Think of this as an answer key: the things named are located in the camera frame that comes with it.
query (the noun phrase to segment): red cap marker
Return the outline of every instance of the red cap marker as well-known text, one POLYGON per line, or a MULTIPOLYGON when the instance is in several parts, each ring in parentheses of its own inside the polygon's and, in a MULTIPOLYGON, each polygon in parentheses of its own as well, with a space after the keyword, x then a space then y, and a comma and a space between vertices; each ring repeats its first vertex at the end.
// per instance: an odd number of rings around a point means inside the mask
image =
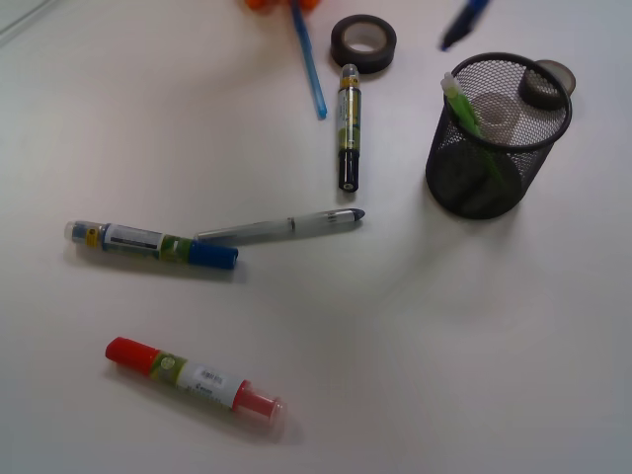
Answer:
POLYGON ((116 338, 109 343, 106 357, 234 412, 254 412, 271 424, 282 421, 285 404, 280 398, 269 397, 243 378, 125 338, 116 338))

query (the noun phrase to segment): white desk surface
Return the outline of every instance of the white desk surface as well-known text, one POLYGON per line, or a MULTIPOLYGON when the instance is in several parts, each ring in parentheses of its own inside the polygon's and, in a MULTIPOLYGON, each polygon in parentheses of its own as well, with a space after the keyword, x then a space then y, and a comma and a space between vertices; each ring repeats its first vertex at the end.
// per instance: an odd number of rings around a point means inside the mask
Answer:
POLYGON ((497 0, 440 53, 460 0, 324 0, 308 18, 320 122, 285 9, 60 0, 5 40, 2 472, 630 472, 624 3, 497 0), (363 83, 359 230, 243 247, 232 276, 64 241, 69 219, 191 236, 348 206, 328 49, 356 13, 398 34, 390 69, 363 83), (568 65, 575 115, 517 209, 460 221, 424 182, 438 81, 493 50, 568 65), (116 336, 282 396, 285 435, 114 369, 116 336))

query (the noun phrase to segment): barcode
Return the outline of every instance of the barcode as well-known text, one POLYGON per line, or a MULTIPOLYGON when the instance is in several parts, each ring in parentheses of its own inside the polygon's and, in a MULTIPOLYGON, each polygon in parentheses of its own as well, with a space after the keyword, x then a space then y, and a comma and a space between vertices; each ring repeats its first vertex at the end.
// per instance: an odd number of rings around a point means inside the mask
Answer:
POLYGON ((199 376, 204 377, 207 380, 210 380, 213 383, 221 385, 224 383, 224 378, 216 373, 209 372, 208 370, 203 370, 199 373, 199 376))
POLYGON ((122 239, 120 237, 112 237, 110 240, 118 244, 133 245, 134 247, 143 247, 145 249, 156 250, 158 248, 157 244, 148 244, 147 242, 138 242, 137 240, 122 239))

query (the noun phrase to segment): pen tip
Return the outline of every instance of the pen tip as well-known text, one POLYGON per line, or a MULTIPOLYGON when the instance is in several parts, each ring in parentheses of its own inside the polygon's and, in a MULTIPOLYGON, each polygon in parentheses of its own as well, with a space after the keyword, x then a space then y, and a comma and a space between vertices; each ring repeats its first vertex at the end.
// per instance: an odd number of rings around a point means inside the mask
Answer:
POLYGON ((354 217, 356 221, 362 219, 365 215, 365 212, 362 209, 352 209, 352 211, 354 212, 354 217))

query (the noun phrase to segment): mesh pencil holder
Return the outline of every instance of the mesh pencil holder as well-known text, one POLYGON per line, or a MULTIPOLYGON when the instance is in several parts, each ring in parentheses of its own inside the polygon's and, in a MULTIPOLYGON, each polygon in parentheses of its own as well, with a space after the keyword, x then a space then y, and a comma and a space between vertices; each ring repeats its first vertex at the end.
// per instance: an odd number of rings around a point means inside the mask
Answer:
POLYGON ((472 104, 480 134, 461 126, 443 97, 426 180, 450 212, 471 219, 497 217, 520 202, 567 130, 571 100, 549 71, 514 54, 471 57, 452 75, 472 104))

